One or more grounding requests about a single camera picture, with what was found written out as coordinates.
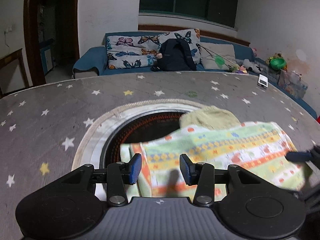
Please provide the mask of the colourful patterned child's garment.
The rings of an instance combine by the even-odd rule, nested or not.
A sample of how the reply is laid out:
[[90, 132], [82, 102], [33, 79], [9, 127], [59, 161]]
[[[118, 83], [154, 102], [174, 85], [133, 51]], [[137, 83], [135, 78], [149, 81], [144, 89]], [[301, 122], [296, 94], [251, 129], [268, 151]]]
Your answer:
[[230, 111], [206, 107], [180, 117], [174, 132], [153, 128], [132, 143], [120, 147], [122, 161], [142, 155], [142, 169], [135, 185], [126, 193], [132, 197], [192, 197], [194, 186], [185, 184], [179, 157], [212, 164], [225, 170], [239, 165], [264, 180], [291, 190], [300, 190], [311, 175], [305, 164], [286, 160], [296, 148], [290, 137], [274, 122], [240, 122]]

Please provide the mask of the round recessed table burner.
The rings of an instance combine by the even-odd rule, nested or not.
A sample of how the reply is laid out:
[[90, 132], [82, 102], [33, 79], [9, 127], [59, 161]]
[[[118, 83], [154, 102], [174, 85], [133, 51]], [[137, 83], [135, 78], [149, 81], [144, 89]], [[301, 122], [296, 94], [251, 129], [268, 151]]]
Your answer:
[[205, 105], [183, 99], [158, 99], [116, 107], [97, 118], [82, 138], [72, 169], [84, 164], [105, 168], [120, 161], [120, 146], [159, 139], [179, 129], [179, 118]]

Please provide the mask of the clear plastic storage box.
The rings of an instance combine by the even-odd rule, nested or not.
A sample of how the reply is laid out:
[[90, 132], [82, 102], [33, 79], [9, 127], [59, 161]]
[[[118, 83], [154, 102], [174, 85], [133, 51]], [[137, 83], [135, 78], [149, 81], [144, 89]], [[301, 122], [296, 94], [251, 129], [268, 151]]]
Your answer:
[[291, 94], [294, 98], [302, 99], [309, 85], [302, 80], [302, 76], [295, 71], [281, 70], [278, 86]]

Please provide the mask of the small white box device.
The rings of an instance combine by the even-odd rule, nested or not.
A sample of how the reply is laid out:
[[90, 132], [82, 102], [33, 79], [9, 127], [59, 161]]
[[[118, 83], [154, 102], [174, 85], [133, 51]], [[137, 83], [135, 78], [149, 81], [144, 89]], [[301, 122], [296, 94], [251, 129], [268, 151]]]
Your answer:
[[264, 75], [259, 75], [258, 77], [258, 85], [260, 87], [263, 87], [264, 89], [268, 88], [268, 78]]

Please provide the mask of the grey star pattern table mat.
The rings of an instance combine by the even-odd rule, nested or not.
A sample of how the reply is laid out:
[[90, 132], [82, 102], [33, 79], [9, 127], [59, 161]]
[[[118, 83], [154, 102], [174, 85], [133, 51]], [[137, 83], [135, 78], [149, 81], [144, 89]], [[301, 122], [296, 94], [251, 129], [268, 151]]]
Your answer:
[[299, 150], [319, 143], [319, 124], [252, 75], [217, 72], [119, 74], [65, 81], [1, 100], [1, 239], [20, 239], [19, 201], [67, 174], [93, 121], [127, 103], [183, 99], [231, 111], [241, 122], [276, 122]]

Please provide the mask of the green toy bowl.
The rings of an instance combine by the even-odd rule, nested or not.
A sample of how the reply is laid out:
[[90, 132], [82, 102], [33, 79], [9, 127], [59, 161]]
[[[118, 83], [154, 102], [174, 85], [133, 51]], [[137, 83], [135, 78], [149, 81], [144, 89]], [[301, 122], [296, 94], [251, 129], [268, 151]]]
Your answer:
[[284, 58], [282, 57], [278, 57], [278, 58], [273, 58], [270, 61], [270, 67], [274, 70], [281, 70], [284, 69], [286, 67], [286, 61]]

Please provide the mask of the plush toy on sofa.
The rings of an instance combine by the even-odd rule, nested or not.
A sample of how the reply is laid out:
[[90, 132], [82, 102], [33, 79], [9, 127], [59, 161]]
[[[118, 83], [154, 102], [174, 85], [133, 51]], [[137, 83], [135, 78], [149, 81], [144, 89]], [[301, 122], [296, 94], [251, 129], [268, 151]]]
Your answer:
[[249, 59], [244, 59], [240, 68], [245, 69], [249, 72], [253, 72], [255, 74], [261, 74], [263, 70], [258, 64], [249, 61]]

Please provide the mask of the beige sofa cushion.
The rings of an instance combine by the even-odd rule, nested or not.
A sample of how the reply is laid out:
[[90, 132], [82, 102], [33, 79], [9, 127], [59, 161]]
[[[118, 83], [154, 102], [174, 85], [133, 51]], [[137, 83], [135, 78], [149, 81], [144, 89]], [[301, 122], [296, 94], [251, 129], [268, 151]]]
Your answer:
[[239, 68], [232, 44], [201, 42], [201, 64], [206, 70], [234, 71]]

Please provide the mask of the dark navy backpack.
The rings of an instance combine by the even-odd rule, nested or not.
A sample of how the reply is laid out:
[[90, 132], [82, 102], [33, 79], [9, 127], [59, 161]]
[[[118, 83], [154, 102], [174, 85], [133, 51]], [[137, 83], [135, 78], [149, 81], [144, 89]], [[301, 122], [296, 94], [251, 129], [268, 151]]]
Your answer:
[[181, 38], [166, 40], [156, 57], [157, 63], [151, 67], [153, 72], [196, 71], [189, 44]]

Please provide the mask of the blue sofa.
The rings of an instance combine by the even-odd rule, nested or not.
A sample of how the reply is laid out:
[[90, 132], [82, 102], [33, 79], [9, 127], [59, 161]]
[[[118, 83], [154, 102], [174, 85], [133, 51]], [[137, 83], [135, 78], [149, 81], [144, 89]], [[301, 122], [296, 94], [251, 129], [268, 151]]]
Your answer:
[[[142, 36], [158, 36], [161, 35], [161, 32], [152, 32], [152, 31], [129, 31], [129, 32], [115, 32], [115, 33], [106, 33], [103, 42], [107, 42], [108, 38], [111, 36], [121, 36], [121, 37], [142, 37]], [[317, 118], [316, 111], [308, 105], [303, 99], [297, 98], [287, 92], [285, 89], [281, 88], [278, 85], [278, 80], [280, 75], [274, 72], [271, 68], [266, 66], [262, 59], [258, 57], [254, 57], [253, 50], [245, 45], [245, 42], [235, 43], [233, 42], [234, 38], [229, 38], [227, 40], [209, 37], [209, 36], [201, 36], [201, 42], [213, 43], [213, 44], [228, 44], [234, 46], [235, 58], [237, 60], [254, 60], [259, 66], [263, 68], [263, 75], [268, 77], [268, 81], [270, 84], [274, 85], [278, 89], [280, 89], [284, 94], [289, 96], [293, 101], [303, 107], [313, 118]], [[78, 61], [76, 61], [73, 66], [73, 75], [74, 77], [80, 78], [81, 73], [85, 72], [95, 72], [97, 75], [113, 75], [113, 74], [124, 74], [131, 72], [130, 70], [110, 70], [107, 67], [107, 48], [106, 45], [92, 47], [90, 48]]]

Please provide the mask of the butterfly print pillow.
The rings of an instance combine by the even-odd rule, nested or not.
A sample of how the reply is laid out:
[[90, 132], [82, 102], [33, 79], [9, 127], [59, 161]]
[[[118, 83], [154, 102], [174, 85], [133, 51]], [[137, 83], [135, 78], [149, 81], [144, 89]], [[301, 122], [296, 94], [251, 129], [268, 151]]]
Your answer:
[[161, 45], [169, 39], [181, 39], [187, 42], [194, 63], [200, 63], [200, 30], [185, 29], [142, 36], [106, 35], [108, 69], [152, 67], [157, 63], [156, 55]]

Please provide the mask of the brown wooden side table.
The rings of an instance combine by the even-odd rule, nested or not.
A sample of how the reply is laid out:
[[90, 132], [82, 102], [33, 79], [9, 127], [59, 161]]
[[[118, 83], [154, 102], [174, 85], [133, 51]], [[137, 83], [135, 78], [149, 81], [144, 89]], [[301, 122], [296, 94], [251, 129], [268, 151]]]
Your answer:
[[1, 98], [29, 87], [22, 48], [1, 57]]

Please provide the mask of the dark wooden doorway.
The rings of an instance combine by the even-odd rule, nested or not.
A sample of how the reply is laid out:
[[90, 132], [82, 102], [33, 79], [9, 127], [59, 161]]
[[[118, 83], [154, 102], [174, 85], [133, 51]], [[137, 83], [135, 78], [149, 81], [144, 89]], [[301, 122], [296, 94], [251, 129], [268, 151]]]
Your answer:
[[46, 83], [45, 51], [54, 67], [71, 74], [80, 57], [78, 0], [24, 0], [25, 52], [32, 84]]

